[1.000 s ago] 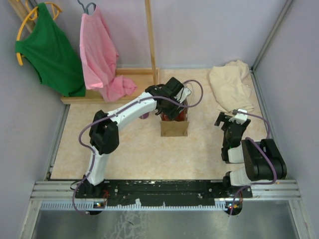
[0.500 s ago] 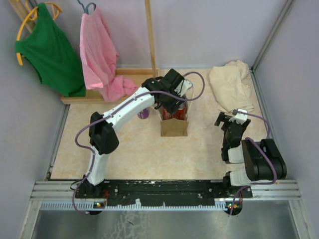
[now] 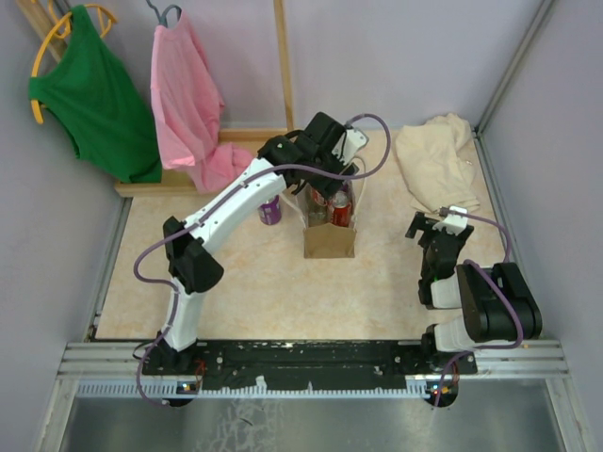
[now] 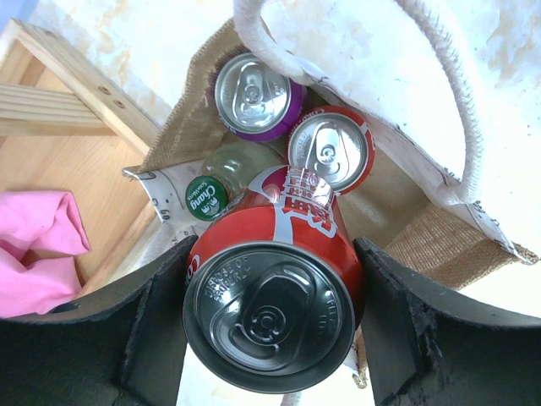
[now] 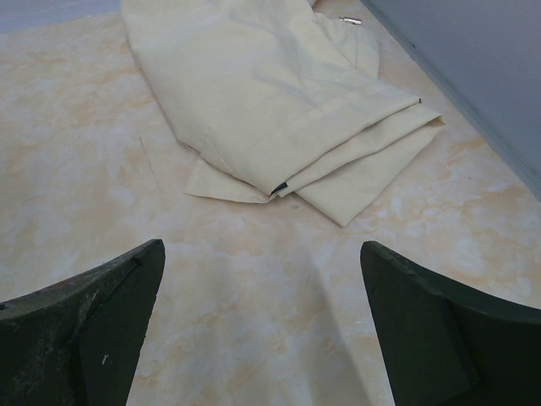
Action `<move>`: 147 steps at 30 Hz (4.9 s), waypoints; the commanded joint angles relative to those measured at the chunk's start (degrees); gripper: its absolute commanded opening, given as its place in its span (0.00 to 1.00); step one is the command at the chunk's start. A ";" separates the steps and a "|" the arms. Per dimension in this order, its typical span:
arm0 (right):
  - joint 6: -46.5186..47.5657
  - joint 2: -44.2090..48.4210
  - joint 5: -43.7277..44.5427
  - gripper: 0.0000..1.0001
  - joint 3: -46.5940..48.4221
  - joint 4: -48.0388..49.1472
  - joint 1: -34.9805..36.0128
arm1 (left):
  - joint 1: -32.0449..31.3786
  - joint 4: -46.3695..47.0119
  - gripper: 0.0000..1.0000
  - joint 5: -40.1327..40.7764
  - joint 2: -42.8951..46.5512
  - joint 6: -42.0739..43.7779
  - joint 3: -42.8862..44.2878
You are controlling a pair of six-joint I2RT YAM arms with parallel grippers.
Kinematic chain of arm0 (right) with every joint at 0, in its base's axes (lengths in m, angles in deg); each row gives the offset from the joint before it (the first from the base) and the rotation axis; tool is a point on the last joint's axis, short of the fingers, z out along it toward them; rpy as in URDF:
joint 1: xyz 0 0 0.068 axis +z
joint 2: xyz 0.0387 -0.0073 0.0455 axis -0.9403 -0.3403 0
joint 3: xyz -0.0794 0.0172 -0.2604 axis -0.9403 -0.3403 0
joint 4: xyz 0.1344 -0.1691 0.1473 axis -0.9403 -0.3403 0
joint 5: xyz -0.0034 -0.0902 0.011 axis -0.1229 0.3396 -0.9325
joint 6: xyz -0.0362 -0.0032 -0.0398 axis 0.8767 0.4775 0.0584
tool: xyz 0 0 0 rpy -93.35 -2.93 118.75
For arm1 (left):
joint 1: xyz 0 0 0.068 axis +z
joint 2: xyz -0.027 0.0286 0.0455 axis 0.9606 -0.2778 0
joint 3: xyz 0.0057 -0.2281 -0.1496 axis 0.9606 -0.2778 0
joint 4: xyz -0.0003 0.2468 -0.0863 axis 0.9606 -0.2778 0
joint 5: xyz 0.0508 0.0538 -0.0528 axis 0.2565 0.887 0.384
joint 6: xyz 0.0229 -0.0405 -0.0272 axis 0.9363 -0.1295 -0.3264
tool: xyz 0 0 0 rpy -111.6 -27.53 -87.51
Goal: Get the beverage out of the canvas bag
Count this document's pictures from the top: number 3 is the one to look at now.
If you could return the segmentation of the red Coca-Cola can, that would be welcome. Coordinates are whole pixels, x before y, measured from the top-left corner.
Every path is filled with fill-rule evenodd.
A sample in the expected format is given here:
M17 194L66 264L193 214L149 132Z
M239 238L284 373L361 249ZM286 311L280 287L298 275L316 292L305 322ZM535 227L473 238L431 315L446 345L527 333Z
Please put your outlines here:
M343 190L337 191L329 203L329 221L338 227L348 228L351 222L352 201Z
M312 186L309 188L309 200L312 206L316 208L326 208L328 205L328 200L324 198L320 192L313 188Z

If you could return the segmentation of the green cap glass bottle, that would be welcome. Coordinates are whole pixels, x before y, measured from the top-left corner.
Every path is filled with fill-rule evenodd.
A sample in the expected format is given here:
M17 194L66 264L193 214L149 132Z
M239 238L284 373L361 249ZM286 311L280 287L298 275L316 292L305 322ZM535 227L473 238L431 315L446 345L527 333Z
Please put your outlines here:
M313 198L307 201L308 226L317 227L328 222L328 204Z

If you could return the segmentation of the purple Fanta can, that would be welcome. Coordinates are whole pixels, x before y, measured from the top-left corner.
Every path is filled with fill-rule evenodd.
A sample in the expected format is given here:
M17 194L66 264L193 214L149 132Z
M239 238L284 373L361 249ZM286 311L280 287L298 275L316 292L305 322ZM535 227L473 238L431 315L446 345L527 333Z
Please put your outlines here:
M258 207L258 215L261 222L271 226L279 223L282 219L280 197L274 196Z

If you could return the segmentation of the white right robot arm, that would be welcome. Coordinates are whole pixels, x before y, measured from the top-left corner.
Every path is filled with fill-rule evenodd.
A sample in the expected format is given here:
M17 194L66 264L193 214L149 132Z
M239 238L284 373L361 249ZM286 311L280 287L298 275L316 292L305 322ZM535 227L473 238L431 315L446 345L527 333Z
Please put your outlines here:
M474 232L471 219L508 234L499 223L457 206L443 208L439 219L415 213L406 232L408 238L422 233L418 239L422 249L420 303L429 310L461 312L429 326L421 337L421 362L434 373L453 363L454 352L518 347L539 338L543 330L541 311L508 250L502 262L490 267L470 259L459 261Z

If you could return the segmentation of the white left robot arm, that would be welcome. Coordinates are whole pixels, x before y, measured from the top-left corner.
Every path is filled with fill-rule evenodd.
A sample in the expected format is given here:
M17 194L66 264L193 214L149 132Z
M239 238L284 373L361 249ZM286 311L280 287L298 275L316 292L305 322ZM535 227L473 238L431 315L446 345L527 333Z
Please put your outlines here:
M357 172L354 156L367 136L319 112L300 131L270 138L256 158L212 202L183 221L164 224L166 254L175 285L171 313L162 327L162 361L178 374L196 362L192 345L205 294L224 274L215 253L261 204L292 186L309 185L325 200Z

